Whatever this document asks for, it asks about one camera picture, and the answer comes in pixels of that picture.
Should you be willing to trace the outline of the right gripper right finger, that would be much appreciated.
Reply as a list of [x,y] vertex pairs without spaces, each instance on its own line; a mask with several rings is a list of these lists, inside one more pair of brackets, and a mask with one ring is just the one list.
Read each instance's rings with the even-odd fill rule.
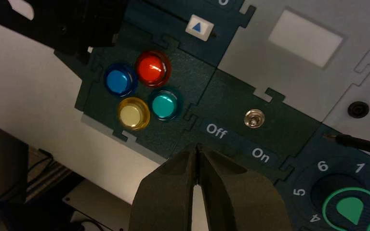
[[201,144],[198,165],[209,230],[292,230],[285,203],[267,177]]

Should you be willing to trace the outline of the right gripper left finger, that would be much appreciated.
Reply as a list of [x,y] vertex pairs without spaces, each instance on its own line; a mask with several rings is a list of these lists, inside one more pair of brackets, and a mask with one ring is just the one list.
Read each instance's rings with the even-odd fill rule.
[[129,230],[191,230],[197,146],[191,144],[144,177],[134,197]]

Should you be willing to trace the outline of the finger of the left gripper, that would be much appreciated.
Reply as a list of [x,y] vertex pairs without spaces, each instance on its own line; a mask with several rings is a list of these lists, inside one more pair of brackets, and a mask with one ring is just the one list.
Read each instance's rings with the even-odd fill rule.
[[28,0],[29,20],[9,1],[0,0],[0,25],[81,62],[89,47],[111,47],[117,41],[126,0]]

